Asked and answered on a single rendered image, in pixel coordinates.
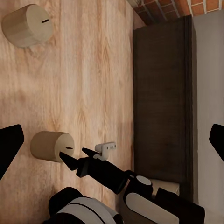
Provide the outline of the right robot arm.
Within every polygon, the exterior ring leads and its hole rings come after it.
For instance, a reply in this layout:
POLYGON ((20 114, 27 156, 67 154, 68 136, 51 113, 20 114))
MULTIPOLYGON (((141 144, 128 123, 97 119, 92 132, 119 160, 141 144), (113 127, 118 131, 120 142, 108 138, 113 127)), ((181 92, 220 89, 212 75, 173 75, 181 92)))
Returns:
POLYGON ((60 152, 60 158, 80 178, 91 176, 99 183, 120 194, 127 184, 123 201, 131 211, 155 224, 224 224, 224 216, 204 209, 173 192, 159 187, 152 199, 152 183, 149 179, 127 170, 121 171, 108 160, 109 152, 116 150, 116 142, 97 144, 95 151, 82 148, 88 157, 79 160, 60 152))

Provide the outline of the pillar candle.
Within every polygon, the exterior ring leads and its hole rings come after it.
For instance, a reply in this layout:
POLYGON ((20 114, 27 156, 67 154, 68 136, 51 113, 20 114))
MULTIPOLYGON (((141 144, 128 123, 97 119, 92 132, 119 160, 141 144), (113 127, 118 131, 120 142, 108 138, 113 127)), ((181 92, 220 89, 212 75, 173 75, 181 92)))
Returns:
POLYGON ((64 163, 59 156, 60 152, 72 157, 75 142, 66 132, 41 131, 32 139, 30 149, 36 159, 64 163))
POLYGON ((16 47, 27 47, 48 41, 54 26, 50 15, 37 4, 29 4, 3 17, 2 32, 16 47))

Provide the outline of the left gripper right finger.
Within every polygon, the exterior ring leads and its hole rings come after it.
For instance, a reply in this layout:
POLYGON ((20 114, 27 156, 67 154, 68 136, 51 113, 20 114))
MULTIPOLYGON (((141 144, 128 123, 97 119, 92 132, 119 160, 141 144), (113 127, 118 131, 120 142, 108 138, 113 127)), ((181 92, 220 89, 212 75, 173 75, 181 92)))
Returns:
POLYGON ((214 124, 210 131, 209 140, 224 161, 224 126, 214 124))

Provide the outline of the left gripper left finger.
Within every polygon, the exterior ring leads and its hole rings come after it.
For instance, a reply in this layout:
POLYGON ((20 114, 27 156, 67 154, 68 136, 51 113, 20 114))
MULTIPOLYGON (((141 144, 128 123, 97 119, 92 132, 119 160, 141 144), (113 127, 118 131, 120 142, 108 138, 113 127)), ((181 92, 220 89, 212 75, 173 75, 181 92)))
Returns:
POLYGON ((0 129, 0 180, 24 143, 20 124, 0 129))

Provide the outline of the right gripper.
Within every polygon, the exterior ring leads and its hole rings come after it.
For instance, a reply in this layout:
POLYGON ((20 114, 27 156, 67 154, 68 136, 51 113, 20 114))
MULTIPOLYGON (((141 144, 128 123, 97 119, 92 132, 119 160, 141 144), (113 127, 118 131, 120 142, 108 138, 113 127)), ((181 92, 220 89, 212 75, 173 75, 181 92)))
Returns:
POLYGON ((84 151, 88 157, 77 160, 62 152, 60 152, 59 156, 71 171, 78 169, 76 173, 78 177, 82 178, 89 175, 105 186, 108 174, 113 168, 116 168, 116 166, 107 160, 102 161, 99 158, 95 159, 91 155, 95 155, 97 153, 90 149, 82 148, 82 151, 84 151))

